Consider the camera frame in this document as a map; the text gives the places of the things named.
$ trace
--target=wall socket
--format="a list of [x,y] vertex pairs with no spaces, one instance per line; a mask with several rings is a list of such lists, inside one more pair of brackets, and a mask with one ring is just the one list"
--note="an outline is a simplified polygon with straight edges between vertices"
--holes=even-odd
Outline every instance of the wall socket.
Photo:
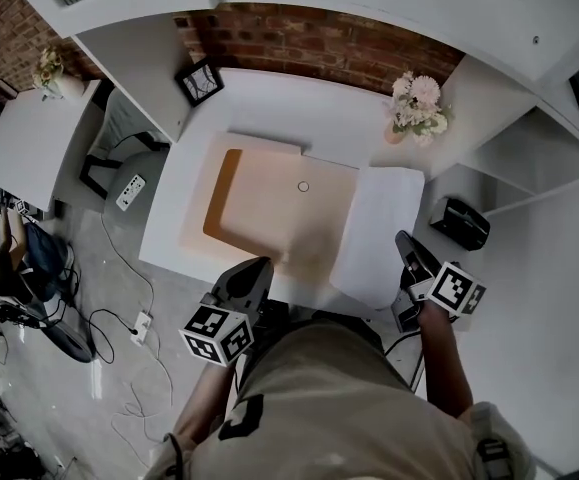
[[142,347],[145,343],[145,338],[147,337],[147,331],[151,327],[151,317],[141,311],[136,319],[136,325],[134,329],[138,331],[138,334],[131,335],[131,341],[133,341],[139,347]]

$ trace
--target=red brick wall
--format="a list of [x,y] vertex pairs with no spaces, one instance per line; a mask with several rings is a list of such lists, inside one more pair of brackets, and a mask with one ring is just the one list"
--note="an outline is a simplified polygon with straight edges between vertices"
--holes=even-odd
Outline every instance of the red brick wall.
[[0,79],[18,91],[32,88],[33,66],[50,44],[60,48],[68,72],[84,79],[104,78],[78,46],[60,39],[26,0],[0,0]]
[[221,4],[174,14],[194,60],[278,71],[391,93],[406,70],[442,84],[464,54],[375,20],[324,9],[276,4]]

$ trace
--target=beige shirt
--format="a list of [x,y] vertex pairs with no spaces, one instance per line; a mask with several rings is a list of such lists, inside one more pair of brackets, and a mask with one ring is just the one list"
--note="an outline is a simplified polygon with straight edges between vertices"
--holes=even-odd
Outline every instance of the beige shirt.
[[[531,477],[526,448],[493,406],[452,418],[364,339],[323,321],[269,350],[206,441],[177,441],[186,479],[458,479],[487,478],[476,446],[492,435],[507,444],[514,478]],[[175,478],[176,457],[167,440],[145,480]]]

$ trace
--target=white towel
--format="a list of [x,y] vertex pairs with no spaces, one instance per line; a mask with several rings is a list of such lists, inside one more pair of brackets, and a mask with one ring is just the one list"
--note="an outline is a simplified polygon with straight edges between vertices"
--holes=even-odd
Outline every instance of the white towel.
[[398,294],[404,264],[396,233],[413,231],[424,174],[402,167],[368,167],[356,193],[329,282],[367,306],[390,306]]

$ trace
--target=beige tray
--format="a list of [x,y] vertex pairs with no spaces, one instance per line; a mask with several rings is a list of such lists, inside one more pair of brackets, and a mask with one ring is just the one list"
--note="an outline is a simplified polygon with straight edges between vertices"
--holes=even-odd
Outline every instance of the beige tray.
[[220,134],[205,157],[180,245],[234,264],[269,256],[278,273],[327,281],[357,172],[303,157],[296,146]]

